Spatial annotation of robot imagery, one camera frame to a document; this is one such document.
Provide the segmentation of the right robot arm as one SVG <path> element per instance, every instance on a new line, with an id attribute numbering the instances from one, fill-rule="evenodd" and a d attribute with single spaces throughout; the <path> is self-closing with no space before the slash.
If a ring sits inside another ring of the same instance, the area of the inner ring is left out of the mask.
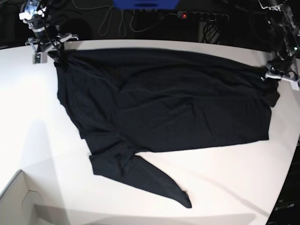
<path id="1" fill-rule="evenodd" d="M 19 19 L 34 34 L 25 42 L 34 51 L 33 64 L 46 63 L 48 57 L 60 62 L 65 50 L 64 43 L 79 39 L 72 33 L 60 34 L 59 26 L 54 25 L 49 14 L 51 4 L 51 0 L 28 0 L 20 9 Z"/>

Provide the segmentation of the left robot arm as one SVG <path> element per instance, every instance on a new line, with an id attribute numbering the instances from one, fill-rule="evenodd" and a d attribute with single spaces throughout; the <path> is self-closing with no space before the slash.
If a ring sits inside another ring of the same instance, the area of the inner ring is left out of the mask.
<path id="1" fill-rule="evenodd" d="M 266 63 L 266 78 L 284 80 L 293 90 L 300 90 L 300 75 L 296 62 L 300 54 L 300 25 L 296 23 L 292 9 L 286 0 L 260 0 L 267 10 L 267 22 L 271 28 L 272 47 Z"/>

